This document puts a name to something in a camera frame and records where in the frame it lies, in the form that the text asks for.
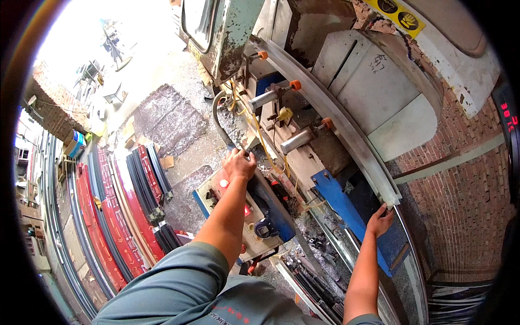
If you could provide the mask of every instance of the orange knob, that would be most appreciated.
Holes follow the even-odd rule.
[[[291,88],[294,90],[294,91],[297,91],[297,90],[300,90],[302,89],[302,84],[298,81],[298,80],[293,80],[289,83],[289,86],[291,86]]]
[[[267,52],[265,52],[265,51],[258,52],[258,55],[260,55],[260,60],[267,59]]]
[[[334,124],[332,124],[331,118],[324,118],[323,120],[321,120],[321,124],[325,125],[325,128],[327,130],[332,129],[332,127],[334,126]]]

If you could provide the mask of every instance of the person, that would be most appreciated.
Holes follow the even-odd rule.
[[[302,313],[261,278],[230,275],[242,244],[246,185],[256,159],[233,149],[222,165],[229,186],[192,242],[171,251],[130,282],[92,324],[324,324]],[[377,324],[376,238],[392,223],[386,204],[367,224],[345,294],[343,324]]]

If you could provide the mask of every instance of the right hand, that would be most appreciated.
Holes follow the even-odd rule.
[[[239,151],[237,148],[233,148],[233,150],[227,153],[225,158],[222,158],[222,167],[224,167],[230,183],[238,179],[248,181],[255,173],[256,158],[250,152],[248,161],[245,158],[245,150]]]
[[[372,233],[375,235],[375,237],[379,237],[382,234],[384,234],[390,225],[392,224],[392,221],[394,220],[394,211],[388,211],[386,209],[386,203],[383,203],[379,210],[377,210],[370,220],[368,220],[367,224],[367,233]]]

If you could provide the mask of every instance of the red digital display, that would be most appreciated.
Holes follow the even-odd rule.
[[[504,116],[505,122],[507,123],[507,128],[509,133],[516,128],[518,124],[518,116],[511,115],[508,109],[508,103],[503,103],[500,108],[502,108],[502,115]]]

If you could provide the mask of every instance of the right arm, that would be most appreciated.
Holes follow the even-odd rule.
[[[386,203],[370,218],[359,255],[345,293],[343,324],[365,314],[378,314],[378,258],[376,239],[392,224],[394,213],[386,211]]]

